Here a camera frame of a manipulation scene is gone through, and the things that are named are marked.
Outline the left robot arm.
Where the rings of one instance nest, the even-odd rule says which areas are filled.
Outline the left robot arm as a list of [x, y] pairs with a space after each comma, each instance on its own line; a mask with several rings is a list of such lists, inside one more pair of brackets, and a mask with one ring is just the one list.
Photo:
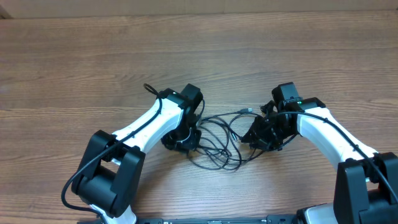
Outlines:
[[130, 125], [112, 134], [92, 135], [77, 171], [65, 184], [93, 212], [95, 223], [135, 223], [131, 202], [136, 195], [146, 154], [161, 142], [167, 149], [189, 153], [201, 138], [195, 114], [202, 104], [200, 89], [188, 84], [181, 92], [157, 91], [153, 106]]

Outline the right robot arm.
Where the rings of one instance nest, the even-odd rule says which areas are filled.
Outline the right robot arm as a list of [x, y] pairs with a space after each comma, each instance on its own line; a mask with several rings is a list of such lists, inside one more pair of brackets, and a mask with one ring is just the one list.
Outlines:
[[397, 156], [379, 153], [347, 131], [318, 98], [302, 98], [292, 82], [272, 90], [243, 143], [263, 151], [283, 148], [300, 135], [336, 170], [331, 203], [297, 210], [289, 223], [397, 223]]

